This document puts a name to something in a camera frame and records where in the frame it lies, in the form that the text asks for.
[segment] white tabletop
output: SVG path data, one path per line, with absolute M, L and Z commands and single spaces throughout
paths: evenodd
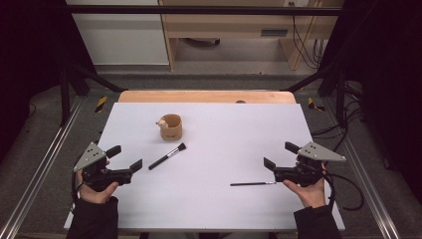
M 166 142 L 155 124 L 162 116 L 182 117 L 183 137 Z M 292 167 L 296 156 L 286 141 L 312 141 L 297 104 L 116 103 L 99 147 L 121 145 L 110 169 L 143 159 L 119 199 L 120 229 L 136 231 L 279 231 L 296 229 L 293 213 L 303 208 L 282 183 L 230 186 L 234 182 L 274 181 L 264 157 Z M 148 166 L 176 148 L 186 149 L 152 170 Z M 338 229 L 344 224 L 336 206 Z M 70 213 L 65 228 L 72 221 Z

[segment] black sleeve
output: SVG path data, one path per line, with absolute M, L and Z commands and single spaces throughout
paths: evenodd
M 341 238 L 331 210 L 328 206 L 307 207 L 295 212 L 299 239 L 337 239 Z
M 111 197 L 106 204 L 95 204 L 79 199 L 67 239 L 117 239 L 118 200 Z

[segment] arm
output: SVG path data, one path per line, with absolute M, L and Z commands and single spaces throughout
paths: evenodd
M 300 239 L 341 238 L 331 210 L 325 205 L 323 178 L 308 187 L 299 187 L 289 180 L 285 180 L 283 183 L 299 197 L 305 207 L 295 212 Z
M 111 195 L 118 183 L 96 192 L 81 185 L 81 198 L 76 202 L 74 218 L 67 239 L 117 239 L 118 200 Z

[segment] person's hand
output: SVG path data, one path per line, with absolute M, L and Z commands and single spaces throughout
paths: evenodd
M 78 171 L 78 180 L 82 182 L 82 171 Z M 108 202 L 109 198 L 118 187 L 118 182 L 110 184 L 104 191 L 97 192 L 89 186 L 82 184 L 80 187 L 81 198 L 90 203 L 104 204 Z
M 289 180 L 284 180 L 283 183 L 299 197 L 304 207 L 317 208 L 326 205 L 323 177 L 316 184 L 307 187 L 300 187 Z

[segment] pen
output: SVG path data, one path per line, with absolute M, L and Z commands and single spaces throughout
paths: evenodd
M 161 157 L 160 159 L 158 159 L 158 161 L 156 161 L 155 163 L 153 163 L 152 165 L 150 165 L 148 167 L 149 170 L 151 170 L 152 168 L 156 167 L 158 164 L 160 164 L 161 162 L 163 162 L 165 159 L 171 157 L 172 155 L 176 154 L 177 152 L 186 149 L 186 145 L 182 142 L 178 147 L 174 148 L 173 150 L 171 150 L 169 153 L 167 153 L 167 155 Z
M 231 183 L 230 186 L 250 186 L 250 185 L 269 185 L 276 184 L 277 182 L 241 182 L 241 183 Z

